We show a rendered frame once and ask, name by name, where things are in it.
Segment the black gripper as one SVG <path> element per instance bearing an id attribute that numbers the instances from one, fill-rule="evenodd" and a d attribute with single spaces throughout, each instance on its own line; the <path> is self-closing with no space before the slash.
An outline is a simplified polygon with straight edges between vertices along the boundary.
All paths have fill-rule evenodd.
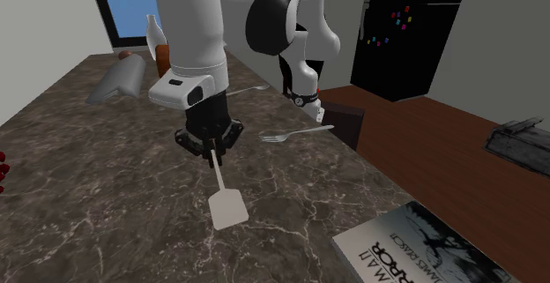
<path id="1" fill-rule="evenodd" d="M 242 122 L 231 120 L 228 114 L 227 92 L 223 91 L 199 102 L 186 110 L 185 115 L 185 129 L 175 132 L 176 144 L 208 160 L 210 168 L 216 166 L 215 157 L 217 165 L 222 166 L 222 157 L 234 146 L 244 130 Z"/>

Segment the white spatula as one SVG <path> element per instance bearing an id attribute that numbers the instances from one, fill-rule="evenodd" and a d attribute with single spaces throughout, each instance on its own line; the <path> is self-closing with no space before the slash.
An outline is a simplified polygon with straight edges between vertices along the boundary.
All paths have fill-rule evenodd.
<path id="1" fill-rule="evenodd" d="M 208 198 L 208 204 L 214 229 L 222 230 L 247 221 L 249 214 L 241 192 L 225 186 L 214 149 L 211 149 L 211 155 L 219 190 Z"/>

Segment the silver spoon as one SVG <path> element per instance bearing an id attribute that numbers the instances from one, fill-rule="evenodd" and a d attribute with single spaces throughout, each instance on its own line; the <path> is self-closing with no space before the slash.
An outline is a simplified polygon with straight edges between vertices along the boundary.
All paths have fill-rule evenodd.
<path id="1" fill-rule="evenodd" d="M 233 91 L 231 93 L 226 93 L 226 97 L 229 97 L 229 96 L 232 96 L 232 95 L 235 95 L 235 94 L 238 94 L 238 93 L 244 93 L 244 92 L 247 92 L 247 91 L 250 91 L 250 90 L 263 91 L 263 90 L 268 89 L 269 87 L 270 87 L 270 85 L 252 86 L 252 87 L 236 90 L 236 91 Z"/>

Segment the silver fork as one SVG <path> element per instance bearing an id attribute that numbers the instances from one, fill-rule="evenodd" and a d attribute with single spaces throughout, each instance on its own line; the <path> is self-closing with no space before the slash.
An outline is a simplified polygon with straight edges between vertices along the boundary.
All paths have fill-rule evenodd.
<path id="1" fill-rule="evenodd" d="M 331 130 L 333 128 L 334 128 L 334 125 L 323 125 L 323 126 L 319 126 L 319 127 L 315 127 L 315 128 L 305 129 L 305 130 L 295 130 L 295 131 L 291 131 L 291 132 L 288 132 L 288 133 L 282 134 L 282 135 L 271 135 L 271 136 L 259 135 L 258 138 L 262 142 L 280 143 L 280 142 L 286 141 L 287 139 L 289 139 L 290 136 L 295 135 L 295 134 L 315 132 L 315 131 L 321 131 L 321 130 Z"/>

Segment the grey dustpan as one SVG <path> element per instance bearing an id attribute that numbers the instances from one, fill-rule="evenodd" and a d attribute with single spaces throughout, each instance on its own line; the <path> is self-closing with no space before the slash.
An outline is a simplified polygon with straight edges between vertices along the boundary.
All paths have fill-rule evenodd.
<path id="1" fill-rule="evenodd" d="M 145 60 L 132 54 L 113 63 L 99 84 L 85 100 L 90 105 L 102 104 L 116 95 L 137 98 L 145 75 Z"/>

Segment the white bottle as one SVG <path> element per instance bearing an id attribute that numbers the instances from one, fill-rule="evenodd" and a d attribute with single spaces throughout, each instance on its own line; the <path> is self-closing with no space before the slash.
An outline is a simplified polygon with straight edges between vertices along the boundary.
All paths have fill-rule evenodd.
<path id="1" fill-rule="evenodd" d="M 152 14 L 146 16 L 147 28 L 146 28 L 146 43 L 149 48 L 150 54 L 154 61 L 157 60 L 156 48 L 160 45 L 167 45 L 167 39 L 159 27 L 156 18 Z"/>

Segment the black framed window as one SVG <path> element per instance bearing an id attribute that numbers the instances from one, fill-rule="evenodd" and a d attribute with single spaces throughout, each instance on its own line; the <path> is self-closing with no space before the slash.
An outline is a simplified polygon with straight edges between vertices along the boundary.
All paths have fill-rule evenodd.
<path id="1" fill-rule="evenodd" d="M 146 44 L 148 15 L 161 23 L 156 0 L 95 0 L 113 48 Z"/>

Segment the red berries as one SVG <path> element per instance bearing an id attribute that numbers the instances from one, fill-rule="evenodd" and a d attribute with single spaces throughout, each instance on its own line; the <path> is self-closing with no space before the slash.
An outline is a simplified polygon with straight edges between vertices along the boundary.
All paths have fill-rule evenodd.
<path id="1" fill-rule="evenodd" d="M 5 179 L 7 174 L 10 172 L 10 165 L 5 163 L 6 155 L 4 152 L 0 151 L 0 194 L 4 192 L 4 186 L 2 181 Z"/>

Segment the black fridge with magnets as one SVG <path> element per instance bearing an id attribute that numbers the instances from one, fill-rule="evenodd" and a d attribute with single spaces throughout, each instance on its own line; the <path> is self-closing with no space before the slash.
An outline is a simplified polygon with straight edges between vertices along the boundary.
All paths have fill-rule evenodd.
<path id="1" fill-rule="evenodd" d="M 387 101 L 428 93 L 462 0 L 364 0 L 351 84 Z"/>

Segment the grey book with black lettering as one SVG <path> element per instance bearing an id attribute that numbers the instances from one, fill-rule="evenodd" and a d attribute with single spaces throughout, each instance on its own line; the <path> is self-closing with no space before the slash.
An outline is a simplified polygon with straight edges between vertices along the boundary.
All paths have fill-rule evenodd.
<path id="1" fill-rule="evenodd" d="M 332 243 L 359 283 L 522 283 L 417 201 Z"/>

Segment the dark grey box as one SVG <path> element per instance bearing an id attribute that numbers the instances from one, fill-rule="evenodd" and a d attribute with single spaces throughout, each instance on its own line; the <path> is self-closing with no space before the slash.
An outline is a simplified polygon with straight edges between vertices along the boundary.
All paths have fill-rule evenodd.
<path id="1" fill-rule="evenodd" d="M 550 179 L 550 132 L 536 128 L 543 117 L 510 121 L 490 132 L 483 149 Z"/>

